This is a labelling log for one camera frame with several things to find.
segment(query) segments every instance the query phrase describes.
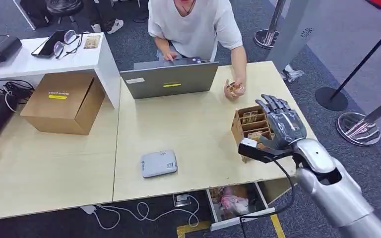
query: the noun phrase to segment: black bag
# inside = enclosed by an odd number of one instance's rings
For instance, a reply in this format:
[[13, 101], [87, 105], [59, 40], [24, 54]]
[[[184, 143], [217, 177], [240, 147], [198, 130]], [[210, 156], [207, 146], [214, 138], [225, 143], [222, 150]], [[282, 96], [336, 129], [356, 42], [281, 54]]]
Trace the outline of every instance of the black bag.
[[36, 28], [50, 25], [53, 16], [47, 10], [45, 0], [21, 0], [20, 5]]

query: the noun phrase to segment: silver robotic arm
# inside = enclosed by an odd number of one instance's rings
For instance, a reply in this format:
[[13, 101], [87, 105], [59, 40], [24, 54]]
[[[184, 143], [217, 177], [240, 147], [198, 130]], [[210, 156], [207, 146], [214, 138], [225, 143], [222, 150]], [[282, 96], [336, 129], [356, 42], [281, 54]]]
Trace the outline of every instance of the silver robotic arm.
[[294, 153], [308, 166], [296, 169], [296, 178], [344, 237], [381, 238], [381, 221], [344, 166], [313, 139], [296, 141]]
[[239, 154], [264, 163], [293, 156], [299, 185], [344, 237], [381, 238], [381, 221], [344, 166], [317, 140], [306, 139], [303, 123], [287, 102], [273, 96], [262, 97], [267, 104], [256, 102], [267, 114], [274, 139], [261, 137], [260, 142], [269, 148], [259, 149], [257, 142], [245, 138], [239, 145]]

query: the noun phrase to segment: wooden organizer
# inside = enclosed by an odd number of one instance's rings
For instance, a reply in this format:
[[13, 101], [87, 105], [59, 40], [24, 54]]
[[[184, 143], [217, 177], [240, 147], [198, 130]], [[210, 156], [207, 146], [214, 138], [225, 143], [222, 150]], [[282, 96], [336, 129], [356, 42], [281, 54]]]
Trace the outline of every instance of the wooden organizer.
[[[258, 111], [258, 114], [251, 117], [243, 117], [244, 113], [254, 111]], [[248, 118], [253, 117], [255, 117], [254, 122], [243, 124], [243, 122], [247, 121]], [[234, 140], [236, 141], [237, 146], [239, 146], [243, 138], [247, 137], [248, 134], [253, 132], [262, 131], [261, 135], [265, 136], [268, 139], [272, 139], [274, 136], [273, 131], [269, 127], [269, 123], [266, 120], [265, 112], [260, 106], [253, 106], [250, 108], [236, 110], [233, 118], [233, 123], [231, 125], [231, 131], [233, 133]], [[265, 146], [260, 142], [258, 142], [257, 147], [265, 148]], [[251, 158], [242, 155], [243, 162], [246, 163], [250, 159]]]

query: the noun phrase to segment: eyeglasses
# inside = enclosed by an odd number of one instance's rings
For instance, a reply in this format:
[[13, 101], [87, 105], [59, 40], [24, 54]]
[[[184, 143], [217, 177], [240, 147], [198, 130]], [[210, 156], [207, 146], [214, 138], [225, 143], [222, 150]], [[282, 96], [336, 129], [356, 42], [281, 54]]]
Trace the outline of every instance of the eyeglasses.
[[53, 47], [53, 52], [55, 53], [56, 59], [59, 59], [61, 57], [62, 52], [64, 52], [65, 45], [70, 45], [74, 43], [78, 38], [80, 38], [78, 45], [75, 47], [75, 49], [66, 52], [65, 55], [62, 56], [62, 58], [69, 54], [75, 54], [78, 48], [81, 46], [82, 35], [83, 33], [81, 33], [81, 37], [78, 36], [74, 30], [67, 31], [63, 37], [63, 42], [58, 41], [55, 43], [55, 46]]

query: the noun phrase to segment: white t-shirt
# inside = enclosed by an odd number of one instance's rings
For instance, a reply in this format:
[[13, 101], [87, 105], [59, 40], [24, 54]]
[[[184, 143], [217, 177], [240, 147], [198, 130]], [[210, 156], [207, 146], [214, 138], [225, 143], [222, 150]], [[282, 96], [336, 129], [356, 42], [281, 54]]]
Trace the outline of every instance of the white t-shirt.
[[214, 61], [217, 41], [230, 50], [243, 45], [229, 0], [195, 0], [187, 16], [173, 0], [150, 0], [148, 10], [149, 34], [170, 40], [186, 57]]

